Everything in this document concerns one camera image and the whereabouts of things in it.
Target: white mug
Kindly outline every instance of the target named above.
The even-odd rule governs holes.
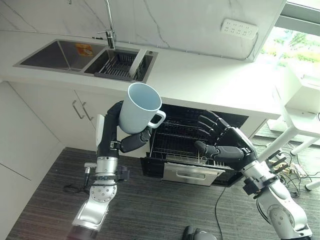
[[[119,116],[119,126],[127,134],[137,134],[147,126],[156,129],[165,120],[166,114],[160,111],[162,100],[151,86],[135,82],[128,87]],[[161,119],[152,123],[151,119],[159,115]]]

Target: stainless steel sink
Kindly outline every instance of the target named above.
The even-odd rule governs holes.
[[[56,39],[22,59],[14,67],[145,83],[158,53],[147,51],[142,55],[134,75],[131,76],[129,70],[139,51],[125,47],[109,49],[103,44]]]
[[[55,40],[17,65],[79,72],[104,48],[103,44]]]

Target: table leg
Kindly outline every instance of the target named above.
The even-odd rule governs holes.
[[[262,153],[260,153],[260,155],[258,156],[259,162],[263,162],[264,160],[266,160],[297,134],[298,131],[295,127],[289,127],[276,140],[274,140]]]
[[[302,150],[308,148],[311,144],[314,144],[318,140],[319,140],[318,137],[311,137],[309,140],[304,141],[299,146],[297,146],[294,149],[292,149],[291,150],[291,154],[292,155],[297,155],[299,152],[301,152]]]

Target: marble wall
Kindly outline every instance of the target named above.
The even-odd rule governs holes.
[[[96,36],[109,28],[105,0],[0,0],[0,30]],[[110,0],[118,41],[252,60],[285,0]],[[259,27],[256,38],[220,32],[225,18]]]

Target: gray carpet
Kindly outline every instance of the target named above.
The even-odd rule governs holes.
[[[271,140],[256,137],[265,145]],[[257,146],[258,152],[264,147]],[[7,240],[63,240],[87,198],[84,193],[62,192],[65,184],[83,183],[84,162],[94,162],[91,151],[66,148],[47,173]],[[320,171],[320,148],[306,149],[299,160],[310,174]],[[188,225],[200,227],[221,239],[214,216],[215,203],[224,189],[161,181],[143,176],[140,160],[121,157],[131,171],[128,182],[118,184],[99,240],[179,240]],[[243,182],[227,188],[217,208],[224,240],[278,240],[273,228],[259,215]],[[297,202],[305,209],[314,238],[320,239],[320,191],[301,192]]]

